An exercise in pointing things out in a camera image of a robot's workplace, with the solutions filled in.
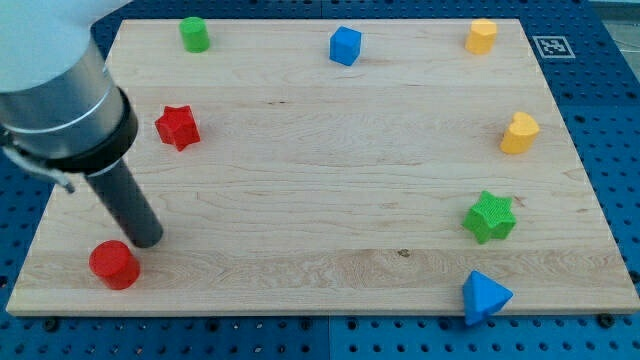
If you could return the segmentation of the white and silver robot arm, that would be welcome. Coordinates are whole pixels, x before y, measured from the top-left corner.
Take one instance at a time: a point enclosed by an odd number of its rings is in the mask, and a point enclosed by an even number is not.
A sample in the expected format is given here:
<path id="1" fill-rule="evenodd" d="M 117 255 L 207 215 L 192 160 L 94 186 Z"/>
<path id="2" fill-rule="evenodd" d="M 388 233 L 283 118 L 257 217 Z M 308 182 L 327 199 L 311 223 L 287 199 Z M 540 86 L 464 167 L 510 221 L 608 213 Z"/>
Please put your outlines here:
<path id="1" fill-rule="evenodd" d="M 90 28 L 122 0 L 1 0 L 2 144 L 92 173 L 129 150 L 138 123 Z"/>

